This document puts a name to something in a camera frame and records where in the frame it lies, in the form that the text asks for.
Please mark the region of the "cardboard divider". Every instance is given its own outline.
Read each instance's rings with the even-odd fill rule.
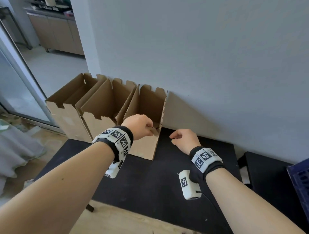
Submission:
[[[150,85],[143,85],[140,89],[138,85],[124,116],[124,120],[135,114],[147,115],[153,121],[154,126],[153,128],[147,128],[154,135],[135,140],[130,149],[130,154],[149,160],[154,159],[163,123],[166,98],[167,92],[162,88],[156,88],[155,91],[152,91]]]
[[[135,90],[136,84],[132,81],[123,84],[121,79],[115,78],[112,82],[108,79],[85,102],[81,111],[93,137],[122,124]]]
[[[68,138],[92,142],[93,138],[82,118],[80,107],[106,80],[104,76],[95,79],[90,73],[79,74],[46,99],[52,117]]]

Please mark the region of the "blue crate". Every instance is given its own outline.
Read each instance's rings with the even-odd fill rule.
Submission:
[[[288,166],[287,171],[309,222],[309,158]]]

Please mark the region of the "open cardboard box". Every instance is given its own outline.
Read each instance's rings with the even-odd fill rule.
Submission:
[[[138,85],[124,120],[135,114],[147,115],[153,122],[154,127],[150,130],[154,135],[135,140],[129,154],[149,160],[154,159],[162,128],[166,97],[167,92],[162,88],[156,88],[155,91],[152,91],[150,85],[143,85],[141,89]]]
[[[93,138],[81,117],[81,106],[106,80],[104,76],[95,79],[90,73],[79,74],[46,99],[52,117],[68,138],[92,142]]]
[[[122,83],[121,79],[109,79],[81,107],[83,118],[93,137],[107,128],[121,125],[128,109],[136,84],[132,81]]]

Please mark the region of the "kitchen cabinet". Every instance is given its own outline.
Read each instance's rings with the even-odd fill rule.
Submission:
[[[29,19],[40,40],[41,46],[47,49],[61,50],[84,55],[76,22],[57,17],[27,12]]]
[[[28,13],[29,19],[40,40],[41,46],[60,50],[47,16]]]

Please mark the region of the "hand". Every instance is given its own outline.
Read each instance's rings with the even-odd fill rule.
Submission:
[[[153,127],[152,120],[146,115],[132,115],[123,121],[122,126],[131,130],[134,140],[139,140],[144,136],[153,136],[153,133],[146,128]]]
[[[201,146],[197,135],[191,129],[178,129],[170,135],[170,138],[172,143],[187,155],[194,147]]]

